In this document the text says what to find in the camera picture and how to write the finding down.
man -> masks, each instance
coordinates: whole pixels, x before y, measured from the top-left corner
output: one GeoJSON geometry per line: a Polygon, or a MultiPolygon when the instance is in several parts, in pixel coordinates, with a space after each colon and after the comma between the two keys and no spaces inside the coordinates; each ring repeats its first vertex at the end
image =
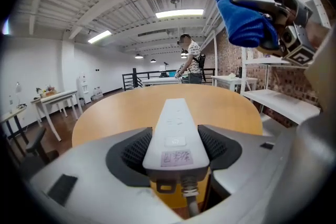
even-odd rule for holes
{"type": "Polygon", "coordinates": [[[187,61],[176,74],[175,77],[179,78],[183,75],[185,71],[188,73],[188,81],[192,84],[201,84],[202,83],[202,71],[198,66],[198,63],[194,60],[200,58],[201,49],[199,45],[192,40],[189,34],[182,34],[179,41],[182,49],[188,51],[187,61]]]}

patterned shirt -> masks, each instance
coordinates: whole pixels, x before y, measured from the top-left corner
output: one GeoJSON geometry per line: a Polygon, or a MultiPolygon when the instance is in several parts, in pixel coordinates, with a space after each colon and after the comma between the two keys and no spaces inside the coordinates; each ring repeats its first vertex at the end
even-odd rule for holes
{"type": "MultiPolygon", "coordinates": [[[[193,55],[194,58],[196,58],[197,60],[200,58],[201,55],[201,49],[199,47],[199,45],[192,41],[191,44],[189,45],[188,48],[188,54],[189,55],[193,55]]],[[[198,63],[193,59],[190,66],[187,69],[187,73],[201,73],[201,69],[198,66],[198,63]]]]}

label sticker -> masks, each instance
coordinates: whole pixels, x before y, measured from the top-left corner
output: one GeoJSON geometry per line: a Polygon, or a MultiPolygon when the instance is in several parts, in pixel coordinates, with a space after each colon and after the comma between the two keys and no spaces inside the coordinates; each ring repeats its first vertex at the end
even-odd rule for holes
{"type": "Polygon", "coordinates": [[[190,150],[164,151],[161,154],[161,167],[182,166],[193,164],[190,150]]]}

chair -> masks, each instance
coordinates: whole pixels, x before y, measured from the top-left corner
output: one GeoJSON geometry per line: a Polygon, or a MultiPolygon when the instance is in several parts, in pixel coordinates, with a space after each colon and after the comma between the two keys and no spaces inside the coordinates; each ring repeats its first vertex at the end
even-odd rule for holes
{"type": "Polygon", "coordinates": [[[46,153],[41,145],[41,140],[46,132],[45,127],[40,127],[36,136],[26,146],[26,157],[19,164],[19,172],[29,180],[48,163],[56,159],[59,154],[56,150],[46,153]]]}

wooden floor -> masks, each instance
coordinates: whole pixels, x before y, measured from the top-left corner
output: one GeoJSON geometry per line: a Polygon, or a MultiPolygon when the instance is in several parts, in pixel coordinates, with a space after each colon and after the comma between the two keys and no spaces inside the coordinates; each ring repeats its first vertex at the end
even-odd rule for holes
{"type": "MultiPolygon", "coordinates": [[[[123,92],[123,89],[116,90],[108,94],[104,94],[104,98],[111,96],[113,94],[118,94],[120,92],[123,92]]],[[[98,101],[93,101],[91,103],[86,104],[82,107],[83,112],[94,105],[96,102],[101,101],[102,99],[99,99],[98,101]]],[[[80,115],[78,108],[76,108],[77,115],[80,115]]],[[[51,131],[49,124],[45,118],[42,119],[42,125],[47,129],[46,134],[44,135],[42,139],[42,146],[46,152],[57,150],[58,153],[61,155],[68,149],[72,148],[71,138],[72,138],[72,130],[74,129],[74,126],[76,124],[76,119],[73,115],[72,109],[67,109],[68,117],[66,118],[64,116],[64,113],[55,112],[52,115],[50,115],[50,118],[55,126],[56,131],[58,132],[59,136],[61,137],[62,141],[58,141],[51,131]]],[[[37,123],[31,124],[26,131],[26,136],[28,140],[33,139],[33,137],[36,135],[36,130],[39,128],[37,123]]],[[[25,148],[25,142],[23,139],[18,136],[17,140],[19,141],[20,145],[22,145],[22,148],[25,148]]],[[[21,159],[22,155],[18,151],[16,145],[11,141],[12,149],[14,150],[16,156],[21,159]]]]}

